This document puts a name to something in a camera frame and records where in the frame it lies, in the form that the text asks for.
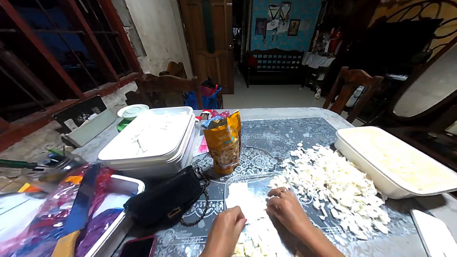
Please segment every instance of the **black handbag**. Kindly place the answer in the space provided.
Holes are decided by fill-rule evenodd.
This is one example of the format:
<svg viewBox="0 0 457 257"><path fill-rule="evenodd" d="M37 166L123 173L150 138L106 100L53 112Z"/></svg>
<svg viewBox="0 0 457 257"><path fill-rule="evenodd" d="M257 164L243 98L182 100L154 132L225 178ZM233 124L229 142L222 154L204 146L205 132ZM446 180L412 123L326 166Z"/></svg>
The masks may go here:
<svg viewBox="0 0 457 257"><path fill-rule="evenodd" d="M131 197L124 208L128 215L144 226L152 226L160 222L172 222L181 217L184 226L198 224L208 210L208 192L206 190L210 180L199 173L199 179L192 166L188 166L176 173L172 178L144 192ZM201 217L191 223L182 219L182 215L192 207L202 193L206 197L205 211Z"/></svg>

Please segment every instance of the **chain strap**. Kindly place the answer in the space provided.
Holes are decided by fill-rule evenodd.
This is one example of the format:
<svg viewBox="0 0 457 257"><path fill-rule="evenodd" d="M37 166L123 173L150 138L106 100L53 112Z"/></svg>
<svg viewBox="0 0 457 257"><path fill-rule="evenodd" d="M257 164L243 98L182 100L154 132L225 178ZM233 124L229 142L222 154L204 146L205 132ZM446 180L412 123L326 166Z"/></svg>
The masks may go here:
<svg viewBox="0 0 457 257"><path fill-rule="evenodd" d="M204 175L203 172L200 171L200 168L198 168L197 174L200 175L201 177L203 177L203 179L204 179L203 194L205 194L205 198L206 198L205 210L203 211L203 214L200 216L200 218L198 218L194 222L185 222L184 219L181 217L180 222L185 227L193 227L193 226L197 225L205 217L206 212L208 211L208 208L209 208L209 195L208 195L207 187L209 186L209 183L211 182L211 180L209 179L209 177Z"/></svg>

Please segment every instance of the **tiled floor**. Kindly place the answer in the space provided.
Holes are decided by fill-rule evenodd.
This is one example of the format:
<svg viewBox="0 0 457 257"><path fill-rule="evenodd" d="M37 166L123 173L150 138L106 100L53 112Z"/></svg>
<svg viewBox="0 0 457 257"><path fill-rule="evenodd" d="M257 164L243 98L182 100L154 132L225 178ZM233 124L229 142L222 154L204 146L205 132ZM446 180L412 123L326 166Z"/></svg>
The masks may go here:
<svg viewBox="0 0 457 257"><path fill-rule="evenodd" d="M325 102L325 98L314 98L313 91L300 85L250 85L247 88L243 75L236 69L234 91L233 95L223 96L225 109L322 107ZM358 127L363 123L355 120L352 124Z"/></svg>

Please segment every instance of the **ring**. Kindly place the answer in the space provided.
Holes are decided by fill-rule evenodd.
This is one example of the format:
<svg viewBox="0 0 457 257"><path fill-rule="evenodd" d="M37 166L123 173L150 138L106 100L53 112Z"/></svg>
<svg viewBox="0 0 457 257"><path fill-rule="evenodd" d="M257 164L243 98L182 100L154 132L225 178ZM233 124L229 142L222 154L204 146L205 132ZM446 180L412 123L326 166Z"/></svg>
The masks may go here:
<svg viewBox="0 0 457 257"><path fill-rule="evenodd" d="M284 193L285 191L287 191L287 189L284 190L284 191L279 192L279 196L281 196L281 194Z"/></svg>

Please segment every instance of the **purple plastic bag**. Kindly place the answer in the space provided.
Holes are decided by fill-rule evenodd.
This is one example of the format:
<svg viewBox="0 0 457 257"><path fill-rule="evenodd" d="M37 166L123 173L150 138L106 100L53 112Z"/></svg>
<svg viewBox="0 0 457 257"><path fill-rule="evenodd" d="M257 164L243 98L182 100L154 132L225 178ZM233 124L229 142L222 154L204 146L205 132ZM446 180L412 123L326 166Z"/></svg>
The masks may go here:
<svg viewBox="0 0 457 257"><path fill-rule="evenodd" d="M123 210L123 208L108 209L89 221L85 236L77 246L74 256L86 255Z"/></svg>

